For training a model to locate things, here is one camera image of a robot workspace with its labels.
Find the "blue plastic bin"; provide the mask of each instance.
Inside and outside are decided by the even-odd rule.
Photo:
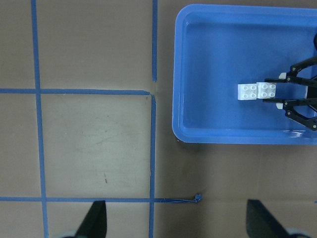
[[[203,5],[176,19],[172,127],[184,142],[317,144],[317,131],[262,100],[238,101],[237,84],[264,82],[316,54],[317,9]],[[311,78],[316,67],[300,72]],[[278,84],[300,99],[305,86]],[[315,113],[301,108],[309,117]]]

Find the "blue tape grid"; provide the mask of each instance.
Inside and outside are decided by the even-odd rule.
[[[12,202],[41,202],[43,214],[44,238],[49,237],[47,202],[94,202],[105,200],[106,202],[137,202],[149,203],[149,238],[154,236],[154,204],[155,203],[183,203],[197,202],[194,200],[155,198],[155,136],[156,136],[156,100],[150,92],[142,90],[99,90],[99,89],[41,89],[40,84],[40,63],[39,63],[39,44],[38,44],[38,24],[36,0],[31,0],[32,14],[32,34],[33,34],[33,56],[34,56],[34,75],[35,89],[15,89],[0,88],[0,94],[35,94],[37,127],[39,141],[39,162],[41,197],[0,197],[0,201]],[[153,0],[153,29],[152,29],[152,76],[153,81],[157,80],[157,27],[158,27],[158,0]],[[151,95],[151,155],[150,155],[150,198],[68,198],[68,197],[47,197],[45,181],[45,160],[43,143],[43,123],[42,123],[42,94],[97,94],[97,95]]]

